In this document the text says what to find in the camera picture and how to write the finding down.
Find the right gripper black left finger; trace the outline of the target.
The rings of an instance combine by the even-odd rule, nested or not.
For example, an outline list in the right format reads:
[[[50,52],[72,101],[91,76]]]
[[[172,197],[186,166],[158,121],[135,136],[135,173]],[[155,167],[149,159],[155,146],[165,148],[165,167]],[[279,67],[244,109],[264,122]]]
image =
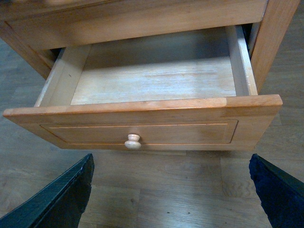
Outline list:
[[[94,173],[86,155],[29,200],[0,219],[2,228],[77,228],[88,205]]]

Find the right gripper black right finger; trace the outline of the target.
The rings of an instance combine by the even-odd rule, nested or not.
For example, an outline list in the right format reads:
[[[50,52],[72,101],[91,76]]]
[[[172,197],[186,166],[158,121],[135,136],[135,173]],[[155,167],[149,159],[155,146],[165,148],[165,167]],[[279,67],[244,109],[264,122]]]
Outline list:
[[[253,154],[249,172],[261,206],[274,228],[304,226],[304,183]]]

